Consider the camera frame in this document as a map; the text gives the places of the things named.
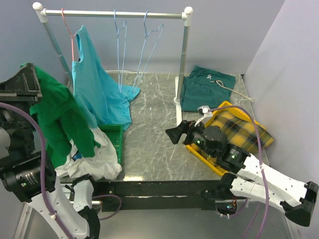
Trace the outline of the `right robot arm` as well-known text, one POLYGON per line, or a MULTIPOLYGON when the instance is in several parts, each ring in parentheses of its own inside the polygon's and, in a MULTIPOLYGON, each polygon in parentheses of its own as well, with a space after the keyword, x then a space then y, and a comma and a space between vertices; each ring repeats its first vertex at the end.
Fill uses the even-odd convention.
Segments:
POLYGON ((183 120, 165 132, 173 144, 178 144, 185 134, 184 145, 196 145, 226 170, 218 186, 221 197, 234 195, 268 204, 295 224, 310 226, 319 191, 315 182, 295 180, 260 163, 253 154, 231 144, 217 126, 204 127, 202 123, 183 120))

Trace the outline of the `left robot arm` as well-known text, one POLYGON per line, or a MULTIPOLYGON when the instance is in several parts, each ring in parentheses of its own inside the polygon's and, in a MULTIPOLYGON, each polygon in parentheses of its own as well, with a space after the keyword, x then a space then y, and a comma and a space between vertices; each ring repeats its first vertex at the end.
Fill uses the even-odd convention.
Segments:
POLYGON ((99 194, 85 174, 72 182, 70 201, 47 156, 38 118, 29 110, 43 101, 35 66, 23 65, 0 85, 0 178, 7 191, 38 211, 61 239, 97 239, 100 221, 92 200, 99 194))

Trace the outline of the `green t shirt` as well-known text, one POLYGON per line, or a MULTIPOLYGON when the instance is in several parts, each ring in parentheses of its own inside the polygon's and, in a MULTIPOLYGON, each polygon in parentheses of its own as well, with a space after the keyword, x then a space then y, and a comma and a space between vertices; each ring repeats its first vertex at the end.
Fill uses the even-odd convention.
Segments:
POLYGON ((80 107, 70 90, 48 73, 35 66, 42 99, 30 108, 37 119, 47 145, 46 150, 55 168, 66 163, 73 141, 83 157, 94 157, 100 147, 89 129, 80 107))

